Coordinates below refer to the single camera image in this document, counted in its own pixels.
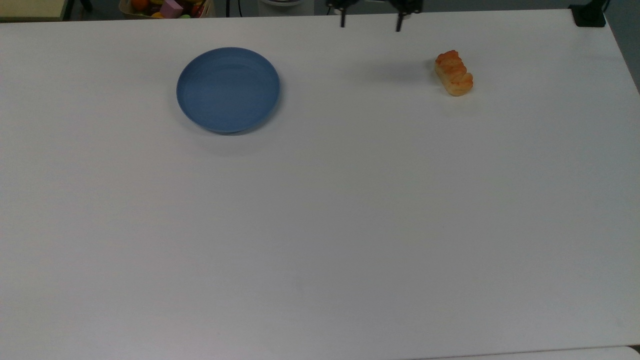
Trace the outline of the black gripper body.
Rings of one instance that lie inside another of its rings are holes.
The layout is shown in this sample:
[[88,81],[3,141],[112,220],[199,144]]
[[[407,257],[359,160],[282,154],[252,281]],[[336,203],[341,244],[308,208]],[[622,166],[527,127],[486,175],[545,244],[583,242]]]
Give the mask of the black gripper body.
[[368,14],[419,14],[423,11],[423,0],[325,0],[325,5],[347,15]]

